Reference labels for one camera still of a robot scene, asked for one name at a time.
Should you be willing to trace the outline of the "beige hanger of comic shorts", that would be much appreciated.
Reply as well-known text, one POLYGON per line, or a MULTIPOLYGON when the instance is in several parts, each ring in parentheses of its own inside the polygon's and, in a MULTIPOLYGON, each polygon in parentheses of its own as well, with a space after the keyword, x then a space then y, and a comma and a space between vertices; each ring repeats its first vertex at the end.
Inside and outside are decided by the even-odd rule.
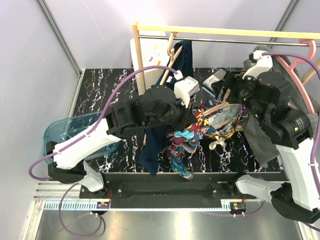
POLYGON ((216 130, 231 123, 237 118, 241 111, 241 105, 236 103, 229 103, 230 90, 228 89, 223 97, 222 103, 213 106, 203 112, 203 116, 208 123, 216 130))

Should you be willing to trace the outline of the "colourful comic print shorts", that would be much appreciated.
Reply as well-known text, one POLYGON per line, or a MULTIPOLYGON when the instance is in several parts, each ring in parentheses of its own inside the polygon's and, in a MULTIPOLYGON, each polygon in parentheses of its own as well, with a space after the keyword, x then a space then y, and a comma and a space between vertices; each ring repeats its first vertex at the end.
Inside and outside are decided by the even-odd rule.
POLYGON ((195 153, 200 148, 201 140, 203 139, 212 140, 209 144, 210 150, 214 150, 217 145, 224 147, 225 141, 235 134, 240 121, 248 116, 247 109, 241 105, 240 113, 235 120, 219 129, 215 129, 205 120, 203 112, 221 103, 218 100, 203 102, 192 110, 193 115, 197 118, 196 123, 191 124, 182 131, 166 134, 166 137, 170 141, 170 145, 165 149, 166 157, 169 160, 172 171, 182 178, 191 180, 194 177, 193 170, 184 162, 186 153, 195 153))

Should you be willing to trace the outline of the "navy blue shorts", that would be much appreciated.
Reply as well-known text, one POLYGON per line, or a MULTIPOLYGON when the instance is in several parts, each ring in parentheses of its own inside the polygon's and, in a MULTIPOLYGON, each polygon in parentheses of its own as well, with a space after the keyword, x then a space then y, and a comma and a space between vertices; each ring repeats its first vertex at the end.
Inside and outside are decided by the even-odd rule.
MULTIPOLYGON (((194 77, 193 71, 193 49, 190 40, 183 40, 174 45, 174 50, 182 47, 182 52, 178 55, 177 60, 174 61, 172 69, 181 71, 184 77, 194 77)), ((144 130, 146 135, 146 145, 141 153, 139 163, 152 176, 158 172, 159 161, 158 155, 169 144, 166 137, 166 132, 169 125, 179 125, 184 117, 185 107, 178 104, 177 107, 173 105, 162 104, 158 100, 152 100, 148 107, 155 113, 150 116, 149 127, 144 130)))

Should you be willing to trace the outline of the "beige hanger of navy shorts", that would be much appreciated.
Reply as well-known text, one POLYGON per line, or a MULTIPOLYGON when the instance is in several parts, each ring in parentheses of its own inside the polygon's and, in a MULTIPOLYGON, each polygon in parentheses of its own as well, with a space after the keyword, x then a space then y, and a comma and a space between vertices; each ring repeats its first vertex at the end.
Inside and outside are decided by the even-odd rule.
MULTIPOLYGON (((169 56, 169 63, 168 63, 168 67, 171 68, 175 62, 175 60, 177 59, 177 57, 180 55, 180 53, 183 50, 183 46, 180 46, 178 48, 178 50, 175 50, 172 47, 172 43, 173 43, 173 39, 178 35, 178 32, 172 32, 169 36, 169 40, 168 40, 168 47, 167 47, 167 55, 169 56)), ((160 85, 163 85, 167 79, 167 76, 169 74, 169 70, 165 70, 162 79, 160 81, 160 85)))

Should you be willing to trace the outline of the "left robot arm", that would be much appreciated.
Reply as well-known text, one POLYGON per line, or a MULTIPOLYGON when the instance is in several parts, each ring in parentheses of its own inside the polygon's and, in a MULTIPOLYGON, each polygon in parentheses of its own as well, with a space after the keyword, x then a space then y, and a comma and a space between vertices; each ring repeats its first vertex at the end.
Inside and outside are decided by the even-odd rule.
POLYGON ((62 184, 79 183, 95 197, 103 198, 108 186, 101 173, 92 169, 85 158, 97 150, 131 137, 146 128, 171 126, 183 130, 196 122, 190 100, 198 89, 157 86, 125 102, 117 102, 97 121, 69 140, 54 146, 48 175, 62 184))

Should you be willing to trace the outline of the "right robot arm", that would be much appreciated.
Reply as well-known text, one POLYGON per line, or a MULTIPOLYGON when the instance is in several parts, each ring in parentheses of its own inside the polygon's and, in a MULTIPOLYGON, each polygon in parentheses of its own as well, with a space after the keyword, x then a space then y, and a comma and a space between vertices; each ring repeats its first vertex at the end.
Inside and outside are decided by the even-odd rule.
POLYGON ((239 172, 227 185, 228 195, 235 199, 251 195, 271 203, 286 219, 315 223, 320 201, 312 177, 318 177, 319 171, 316 162, 306 158, 314 143, 313 130, 308 116, 288 104, 292 85, 277 72, 250 76, 232 69, 223 86, 230 91, 227 102, 245 107, 275 145, 289 179, 274 183, 239 172))

